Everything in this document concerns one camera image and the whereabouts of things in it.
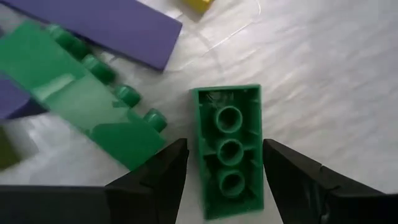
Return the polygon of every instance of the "lego stud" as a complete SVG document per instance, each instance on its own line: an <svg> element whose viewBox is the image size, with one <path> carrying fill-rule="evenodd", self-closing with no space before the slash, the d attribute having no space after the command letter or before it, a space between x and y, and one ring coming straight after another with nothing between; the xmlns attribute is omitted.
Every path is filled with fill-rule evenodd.
<svg viewBox="0 0 398 224"><path fill-rule="evenodd" d="M242 122L242 113L234 106L220 108L215 114L216 127L223 133L230 134L238 131Z"/></svg>
<svg viewBox="0 0 398 224"><path fill-rule="evenodd" d="M221 170L218 172L218 188L228 198L238 197L245 188L245 180L239 170Z"/></svg>
<svg viewBox="0 0 398 224"><path fill-rule="evenodd" d="M64 48L79 61L90 53L89 48L82 40L75 37L68 31L62 29L58 25L49 25L47 27L47 32L56 41L57 44L59 44L62 48Z"/></svg>
<svg viewBox="0 0 398 224"><path fill-rule="evenodd" d="M224 139L218 142L217 158L226 166L239 164L244 155L242 143L236 139Z"/></svg>
<svg viewBox="0 0 398 224"><path fill-rule="evenodd" d="M157 132L161 132L167 126L165 116L155 109L150 109L150 111L144 116L144 120L147 121Z"/></svg>
<svg viewBox="0 0 398 224"><path fill-rule="evenodd" d="M98 60L94 55L87 55L82 64L103 84L107 85L114 81L116 74L107 64Z"/></svg>
<svg viewBox="0 0 398 224"><path fill-rule="evenodd" d="M141 100L141 95L127 85L118 85L115 88L115 95L129 107L136 106Z"/></svg>

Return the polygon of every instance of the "yellow block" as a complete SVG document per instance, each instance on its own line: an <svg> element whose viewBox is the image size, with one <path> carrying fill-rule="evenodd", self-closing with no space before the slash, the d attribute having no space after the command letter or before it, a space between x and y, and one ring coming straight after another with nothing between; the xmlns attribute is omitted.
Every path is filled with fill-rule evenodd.
<svg viewBox="0 0 398 224"><path fill-rule="evenodd" d="M183 0L186 2L192 9L201 14L205 13L214 0Z"/></svg>

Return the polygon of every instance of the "purple block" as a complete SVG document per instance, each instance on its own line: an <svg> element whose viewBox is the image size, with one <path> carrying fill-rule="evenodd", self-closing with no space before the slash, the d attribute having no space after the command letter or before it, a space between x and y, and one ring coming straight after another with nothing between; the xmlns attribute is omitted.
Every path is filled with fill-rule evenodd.
<svg viewBox="0 0 398 224"><path fill-rule="evenodd" d="M22 118L44 112L45 109L37 104L27 91L16 87L15 83L0 71L0 120Z"/></svg>
<svg viewBox="0 0 398 224"><path fill-rule="evenodd" d="M59 24L157 70L164 70L182 24L134 0L0 0Z"/></svg>

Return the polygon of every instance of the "white table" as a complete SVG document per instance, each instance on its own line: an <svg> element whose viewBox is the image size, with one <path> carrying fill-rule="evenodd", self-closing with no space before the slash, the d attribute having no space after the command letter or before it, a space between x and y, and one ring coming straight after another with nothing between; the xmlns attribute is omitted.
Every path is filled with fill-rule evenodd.
<svg viewBox="0 0 398 224"><path fill-rule="evenodd" d="M398 1L217 0L202 18L177 0L143 0L184 23L167 71L158 74L102 52L119 82L169 120L169 142L195 135L189 89L262 85L262 127L331 169L385 193L398 192ZM0 27L25 19L0 6ZM0 184L105 185L127 170L55 114L5 124L24 161ZM177 223L203 223L191 147ZM214 223L281 223L265 184L265 209Z"/></svg>

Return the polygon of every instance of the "purple foam piece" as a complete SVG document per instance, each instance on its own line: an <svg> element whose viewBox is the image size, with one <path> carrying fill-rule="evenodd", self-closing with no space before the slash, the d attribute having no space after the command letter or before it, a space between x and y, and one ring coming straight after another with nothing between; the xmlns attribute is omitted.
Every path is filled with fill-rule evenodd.
<svg viewBox="0 0 398 224"><path fill-rule="evenodd" d="M18 88L0 71L0 120L16 119L44 113L45 109L27 91Z"/></svg>
<svg viewBox="0 0 398 224"><path fill-rule="evenodd" d="M182 28L134 0L0 0L94 43L164 70Z"/></svg>

